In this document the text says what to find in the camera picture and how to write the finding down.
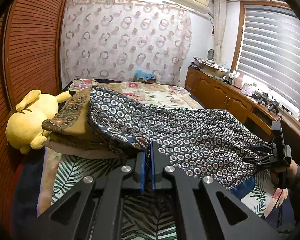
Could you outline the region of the person's right hand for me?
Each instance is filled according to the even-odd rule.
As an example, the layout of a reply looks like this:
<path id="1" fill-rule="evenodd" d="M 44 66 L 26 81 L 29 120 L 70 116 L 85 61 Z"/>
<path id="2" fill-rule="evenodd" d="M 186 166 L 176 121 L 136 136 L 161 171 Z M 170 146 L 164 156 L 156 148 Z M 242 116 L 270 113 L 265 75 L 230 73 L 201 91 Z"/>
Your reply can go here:
<path id="1" fill-rule="evenodd" d="M 274 186 L 285 189 L 292 185 L 297 174 L 298 165 L 294 160 L 287 166 L 277 167 L 270 170 L 271 182 Z"/>

